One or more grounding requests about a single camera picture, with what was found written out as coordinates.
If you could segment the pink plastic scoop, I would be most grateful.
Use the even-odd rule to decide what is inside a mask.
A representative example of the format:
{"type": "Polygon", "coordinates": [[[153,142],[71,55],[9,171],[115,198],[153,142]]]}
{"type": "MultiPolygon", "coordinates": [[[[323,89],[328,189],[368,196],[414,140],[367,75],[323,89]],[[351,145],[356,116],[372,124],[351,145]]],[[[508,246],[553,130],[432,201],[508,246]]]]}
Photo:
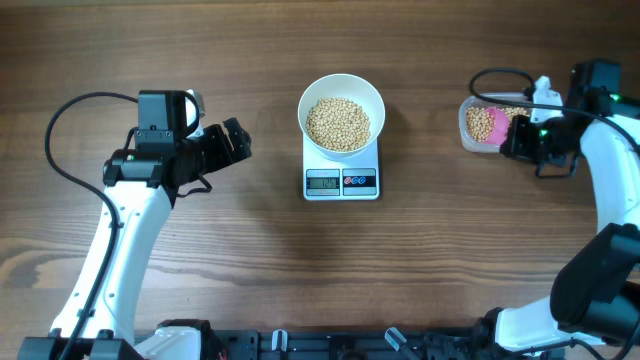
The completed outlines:
{"type": "Polygon", "coordinates": [[[483,141],[484,144],[500,146],[507,138],[508,129],[510,126],[509,118],[506,113],[496,107],[489,107],[485,110],[485,113],[493,121],[491,131],[487,138],[483,141]]]}

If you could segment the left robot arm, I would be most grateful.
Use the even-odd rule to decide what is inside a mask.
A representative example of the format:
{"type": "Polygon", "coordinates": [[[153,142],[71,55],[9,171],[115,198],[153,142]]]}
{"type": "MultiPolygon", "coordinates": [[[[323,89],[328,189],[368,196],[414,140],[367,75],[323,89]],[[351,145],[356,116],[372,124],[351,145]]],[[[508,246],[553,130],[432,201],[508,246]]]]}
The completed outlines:
{"type": "Polygon", "coordinates": [[[103,166],[104,189],[51,167],[89,190],[102,214],[73,291],[44,337],[27,337],[21,359],[222,359],[225,347],[206,320],[168,320],[135,340],[135,314],[155,241],[180,187],[251,156],[251,137],[234,118],[203,127],[194,90],[142,90],[138,124],[103,166]]]}

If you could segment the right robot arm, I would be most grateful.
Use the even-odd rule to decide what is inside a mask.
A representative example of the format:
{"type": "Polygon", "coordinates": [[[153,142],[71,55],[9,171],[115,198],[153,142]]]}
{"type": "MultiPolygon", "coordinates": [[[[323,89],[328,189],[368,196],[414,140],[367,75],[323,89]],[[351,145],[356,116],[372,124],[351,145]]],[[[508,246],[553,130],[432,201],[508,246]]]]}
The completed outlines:
{"type": "Polygon", "coordinates": [[[480,318],[468,340],[470,359],[561,359],[580,346],[618,347],[623,359],[639,344],[639,102],[619,92],[619,64],[577,63],[566,100],[548,80],[532,80],[500,153],[574,170],[585,159],[597,210],[595,237],[556,276],[548,297],[520,308],[496,308],[480,318]]]}

